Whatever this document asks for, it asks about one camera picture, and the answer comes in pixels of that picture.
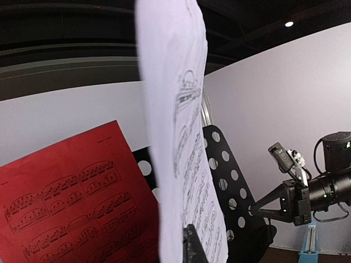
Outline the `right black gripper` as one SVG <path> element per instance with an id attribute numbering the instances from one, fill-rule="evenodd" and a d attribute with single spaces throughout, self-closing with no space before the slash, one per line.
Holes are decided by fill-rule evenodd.
<path id="1" fill-rule="evenodd" d="M 282 210 L 263 209 L 265 205 L 280 198 Z M 294 225 L 309 224 L 312 221 L 309 187 L 293 180 L 286 180 L 252 204 L 250 212 L 253 216 L 262 216 Z"/>

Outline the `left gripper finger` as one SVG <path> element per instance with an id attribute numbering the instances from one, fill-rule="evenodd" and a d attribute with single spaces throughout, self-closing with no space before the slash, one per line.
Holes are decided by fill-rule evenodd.
<path id="1" fill-rule="evenodd" d="M 208 263 L 195 226 L 189 224 L 183 229 L 183 263 Z"/>

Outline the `black music stand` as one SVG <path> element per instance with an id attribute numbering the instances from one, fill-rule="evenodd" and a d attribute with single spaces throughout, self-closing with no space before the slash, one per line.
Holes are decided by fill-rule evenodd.
<path id="1" fill-rule="evenodd" d="M 169 240 L 176 238 L 172 222 L 195 226 L 208 262 L 259 262 L 272 244 L 276 227 L 250 214 L 254 200 L 239 165 L 214 125 L 202 130 L 184 127 L 178 138 L 175 184 L 166 189 L 160 208 L 161 224 Z"/>

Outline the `blue metronome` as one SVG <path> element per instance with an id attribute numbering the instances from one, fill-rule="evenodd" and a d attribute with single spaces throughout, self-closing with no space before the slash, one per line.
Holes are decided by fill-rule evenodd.
<path id="1" fill-rule="evenodd" d="M 312 222 L 308 225 L 298 263 L 318 263 L 319 243 L 317 234 L 317 223 Z"/>

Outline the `red sheet music paper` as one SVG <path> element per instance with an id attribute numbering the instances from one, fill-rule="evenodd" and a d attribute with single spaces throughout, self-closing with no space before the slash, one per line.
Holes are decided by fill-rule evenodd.
<path id="1" fill-rule="evenodd" d="M 158 261 L 158 203 L 117 122 L 1 167 L 1 260 Z"/>

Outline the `white sheet music paper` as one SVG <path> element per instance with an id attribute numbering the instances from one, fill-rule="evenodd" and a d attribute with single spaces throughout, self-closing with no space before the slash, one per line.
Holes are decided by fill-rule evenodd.
<path id="1" fill-rule="evenodd" d="M 208 49 L 202 11 L 197 1 L 137 1 L 135 24 L 150 155 L 160 190 L 160 259 L 182 262 L 183 229 L 192 224 L 207 260 L 226 262 L 224 216 L 201 120 Z"/>

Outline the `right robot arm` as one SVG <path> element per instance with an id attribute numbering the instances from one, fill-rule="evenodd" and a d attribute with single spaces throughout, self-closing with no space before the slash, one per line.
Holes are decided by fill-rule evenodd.
<path id="1" fill-rule="evenodd" d="M 343 205 L 350 205 L 350 132 L 329 134 L 317 144 L 323 146 L 325 171 L 315 178 L 298 151 L 278 142 L 269 148 L 279 170 L 291 178 L 251 205 L 252 215 L 295 226 L 320 222 L 316 213 L 327 212 L 334 204 L 345 213 L 344 218 L 349 215 Z"/>

